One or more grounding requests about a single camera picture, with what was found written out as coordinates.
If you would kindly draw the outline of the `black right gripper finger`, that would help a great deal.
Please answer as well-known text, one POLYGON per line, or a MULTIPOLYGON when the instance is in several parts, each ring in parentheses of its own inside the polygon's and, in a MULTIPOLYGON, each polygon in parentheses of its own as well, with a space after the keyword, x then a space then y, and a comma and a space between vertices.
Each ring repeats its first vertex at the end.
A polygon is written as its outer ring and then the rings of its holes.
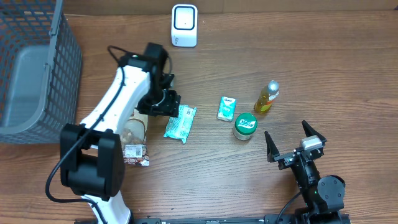
POLYGON ((267 161, 274 162, 275 158, 280 156, 279 150, 273 142, 271 135, 268 133, 268 131, 265 131, 264 135, 267 144, 267 161))
POLYGON ((306 137, 317 136, 323 144, 326 143, 326 138, 318 131, 313 129, 305 120, 302 121, 302 126, 306 137))

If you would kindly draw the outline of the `mint green wipes pack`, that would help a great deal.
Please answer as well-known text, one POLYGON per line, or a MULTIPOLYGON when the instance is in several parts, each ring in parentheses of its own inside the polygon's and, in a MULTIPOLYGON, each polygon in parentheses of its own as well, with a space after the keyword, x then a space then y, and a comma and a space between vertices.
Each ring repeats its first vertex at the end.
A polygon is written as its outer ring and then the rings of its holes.
POLYGON ((178 108, 178 116, 169 118, 164 137, 179 139, 185 144, 192 128, 196 112, 197 108, 191 108, 188 105, 180 105, 178 108))

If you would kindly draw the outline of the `green lid white jar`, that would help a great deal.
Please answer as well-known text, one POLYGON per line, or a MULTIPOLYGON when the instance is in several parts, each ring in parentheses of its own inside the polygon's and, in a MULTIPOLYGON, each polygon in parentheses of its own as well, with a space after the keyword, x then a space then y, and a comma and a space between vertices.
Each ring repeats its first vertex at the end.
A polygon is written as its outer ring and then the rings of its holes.
POLYGON ((233 134, 239 140, 251 139, 257 129, 257 118, 251 113, 240 114, 234 122, 233 134))

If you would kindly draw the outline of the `brown teal snack bag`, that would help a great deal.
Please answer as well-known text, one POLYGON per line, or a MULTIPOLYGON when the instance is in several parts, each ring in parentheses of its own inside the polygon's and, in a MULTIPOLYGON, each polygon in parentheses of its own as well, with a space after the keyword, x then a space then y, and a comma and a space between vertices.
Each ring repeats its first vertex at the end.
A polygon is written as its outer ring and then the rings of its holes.
POLYGON ((137 109, 124 125, 121 135, 124 162, 135 166, 149 166, 147 148, 148 115, 140 114, 137 109))

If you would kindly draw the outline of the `yellow liquid bottle silver cap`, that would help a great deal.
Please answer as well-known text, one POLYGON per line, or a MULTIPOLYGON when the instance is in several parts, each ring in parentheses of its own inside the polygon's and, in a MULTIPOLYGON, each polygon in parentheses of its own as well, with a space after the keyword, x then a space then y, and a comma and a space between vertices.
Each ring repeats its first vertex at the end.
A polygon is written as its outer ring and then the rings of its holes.
POLYGON ((261 91, 259 98, 254 105, 254 111, 259 114, 268 112, 279 95, 279 83, 271 80, 261 91))

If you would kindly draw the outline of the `teal white tissue pack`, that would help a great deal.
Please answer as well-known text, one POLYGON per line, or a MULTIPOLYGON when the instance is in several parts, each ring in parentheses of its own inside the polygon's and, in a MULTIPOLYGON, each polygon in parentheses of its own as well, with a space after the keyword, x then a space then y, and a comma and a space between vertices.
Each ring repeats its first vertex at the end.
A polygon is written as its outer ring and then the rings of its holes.
POLYGON ((232 122, 236 109, 236 99, 222 96, 218 109, 217 118, 223 121, 232 122))

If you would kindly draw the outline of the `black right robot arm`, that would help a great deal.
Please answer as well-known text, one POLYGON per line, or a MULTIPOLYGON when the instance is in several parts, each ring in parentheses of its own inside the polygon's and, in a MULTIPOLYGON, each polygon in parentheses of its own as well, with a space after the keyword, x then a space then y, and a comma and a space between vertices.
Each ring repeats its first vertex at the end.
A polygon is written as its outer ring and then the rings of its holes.
POLYGON ((324 155, 327 139, 314 130, 305 120, 302 121, 306 137, 300 146, 290 153, 280 154, 271 135, 265 131, 267 161, 277 162, 280 170, 290 168, 298 185, 299 192, 290 199, 279 212, 275 223, 349 223, 344 208, 345 182, 337 175, 321 177, 315 159, 324 155), (302 196, 304 208, 298 208, 293 215, 282 215, 294 200, 302 196))

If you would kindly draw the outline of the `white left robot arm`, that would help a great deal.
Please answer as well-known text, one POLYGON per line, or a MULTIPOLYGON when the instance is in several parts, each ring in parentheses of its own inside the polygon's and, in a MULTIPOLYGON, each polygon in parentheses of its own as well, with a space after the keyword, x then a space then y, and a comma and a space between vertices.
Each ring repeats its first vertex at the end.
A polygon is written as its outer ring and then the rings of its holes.
POLYGON ((117 60, 115 79, 97 107, 79 124, 66 124, 60 133, 59 171, 62 185, 86 202, 97 223, 133 223, 121 185, 125 173, 120 135, 133 112, 178 116, 180 96, 170 89, 172 73, 164 73, 171 58, 132 52, 117 60))

